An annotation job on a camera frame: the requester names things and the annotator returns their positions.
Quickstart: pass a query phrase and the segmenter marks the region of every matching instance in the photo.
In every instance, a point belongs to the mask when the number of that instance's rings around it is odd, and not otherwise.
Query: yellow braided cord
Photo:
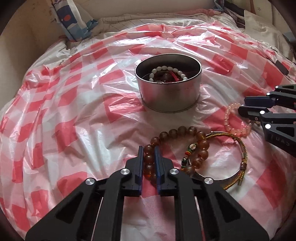
[[[243,163],[247,163],[247,160],[248,160],[247,149],[246,149],[246,146],[244,145],[244,143],[242,142],[242,140],[239,137],[237,137],[237,136],[235,136],[233,134],[230,134],[228,132],[221,132],[221,133],[211,133],[211,134],[208,134],[205,137],[205,140],[210,139],[212,137],[221,137],[221,136],[231,137],[234,141],[237,141],[240,144],[240,146],[242,148],[242,151],[243,151],[242,152],[242,155],[243,155],[242,162]],[[242,180],[243,180],[243,178],[244,178],[244,175],[245,175],[245,170],[241,170],[239,172],[238,176],[234,179],[234,181],[231,184],[229,184],[226,187],[224,187],[224,190],[227,190],[228,188],[232,187],[238,181],[239,181],[239,183],[241,183]]]

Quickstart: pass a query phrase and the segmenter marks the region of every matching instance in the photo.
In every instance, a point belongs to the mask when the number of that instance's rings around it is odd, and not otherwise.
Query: plastic tablecloth
[[[156,54],[182,53],[203,67],[198,104],[176,114],[142,104],[134,69]],[[274,65],[280,61],[284,76]],[[88,177],[107,178],[123,168],[161,131],[196,126],[225,131],[224,115],[246,96],[295,83],[295,65],[264,43],[219,22],[187,27],[145,24],[123,30],[77,52],[58,67],[25,76],[0,125],[0,204],[12,226],[28,229]],[[290,112],[281,107],[275,112]],[[242,125],[235,114],[234,128]],[[188,138],[162,145],[179,168]],[[295,200],[295,159],[253,129],[243,138],[248,167],[241,187],[228,192],[273,237]],[[226,178],[241,153],[229,138],[211,140],[200,173]],[[126,198],[122,240],[174,240],[173,199],[160,197],[143,179],[140,198]]]

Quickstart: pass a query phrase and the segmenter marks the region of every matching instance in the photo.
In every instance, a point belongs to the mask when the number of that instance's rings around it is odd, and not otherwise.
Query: silver screw
[[[179,173],[179,170],[176,169],[176,168],[172,168],[172,169],[170,170],[170,174],[172,174],[172,175],[177,175],[178,173]]]
[[[130,173],[130,171],[129,171],[129,169],[127,169],[127,168],[123,168],[123,169],[120,171],[120,173],[121,173],[122,175],[127,175],[127,174]]]
[[[214,180],[213,180],[212,178],[210,178],[210,177],[206,177],[206,178],[205,178],[205,183],[206,183],[206,184],[211,185],[211,184],[213,184],[213,182],[214,182]]]
[[[86,185],[93,185],[95,182],[95,179],[93,178],[88,178],[85,180]]]

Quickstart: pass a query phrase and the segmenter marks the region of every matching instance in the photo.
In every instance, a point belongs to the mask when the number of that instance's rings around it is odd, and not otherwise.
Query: white bead bracelet
[[[173,71],[174,73],[178,74],[182,80],[187,80],[188,78],[186,77],[185,74],[183,74],[182,71],[176,69],[176,68],[173,68],[173,67],[167,67],[167,66],[158,66],[156,69],[153,69],[151,71],[151,74],[149,75],[149,81],[153,82],[154,81],[154,74],[156,74],[156,72],[158,71],[164,71],[164,70],[168,70],[168,71]]]

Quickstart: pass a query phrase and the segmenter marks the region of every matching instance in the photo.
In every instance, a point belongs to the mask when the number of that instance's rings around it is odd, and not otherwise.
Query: plastic sheet
[[[163,114],[141,103],[134,69],[161,53],[187,54],[203,66],[201,95],[188,111]],[[276,60],[289,69],[288,76],[274,66]],[[291,83],[293,63],[219,22],[146,24],[94,40],[58,67],[29,71],[5,112],[0,125],[1,208],[24,237],[83,180],[106,178],[124,167],[139,145],[161,131],[181,125],[224,131],[229,104]],[[229,120],[235,128],[242,122],[234,114]],[[180,167],[190,141],[163,145],[164,156]],[[266,143],[259,128],[243,141],[247,173],[243,185],[229,192],[272,237],[295,200],[296,162]],[[209,153],[202,174],[224,178],[237,171],[240,150],[230,139],[212,140]],[[174,225],[173,199],[159,197],[146,179],[140,198],[126,198],[122,240],[174,240]]]

